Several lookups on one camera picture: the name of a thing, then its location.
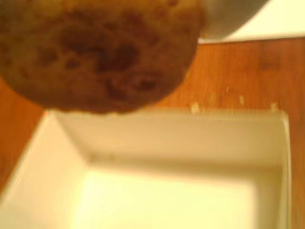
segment table surface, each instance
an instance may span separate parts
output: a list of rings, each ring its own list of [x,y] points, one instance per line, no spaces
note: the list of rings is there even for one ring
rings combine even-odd
[[[185,82],[157,107],[281,109],[289,114],[292,228],[305,228],[305,38],[205,44]],[[44,110],[0,79],[0,190]]]

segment chocolate chip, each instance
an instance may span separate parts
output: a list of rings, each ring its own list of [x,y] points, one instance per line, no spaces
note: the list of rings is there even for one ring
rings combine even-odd
[[[57,52],[53,48],[37,48],[37,54],[37,63],[42,67],[47,67],[59,59]]]
[[[70,58],[65,63],[66,69],[76,69],[81,66],[81,62],[76,58]]]

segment open box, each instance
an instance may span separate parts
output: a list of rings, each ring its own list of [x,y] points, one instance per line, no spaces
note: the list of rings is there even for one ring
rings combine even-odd
[[[288,229],[283,113],[50,112],[0,206],[4,229]]]

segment cookie crumb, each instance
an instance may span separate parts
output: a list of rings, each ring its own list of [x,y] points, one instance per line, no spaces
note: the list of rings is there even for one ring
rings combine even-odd
[[[244,106],[244,97],[242,95],[239,97],[239,104]]]
[[[271,103],[270,104],[270,109],[271,109],[272,112],[278,111],[279,110],[278,103]]]
[[[200,113],[200,106],[199,103],[193,103],[191,106],[191,113],[192,114],[198,114]]]

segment cardboard box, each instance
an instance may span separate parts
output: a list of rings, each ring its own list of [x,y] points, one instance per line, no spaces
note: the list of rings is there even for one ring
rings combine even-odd
[[[288,229],[283,113],[47,113],[0,206],[2,229]]]

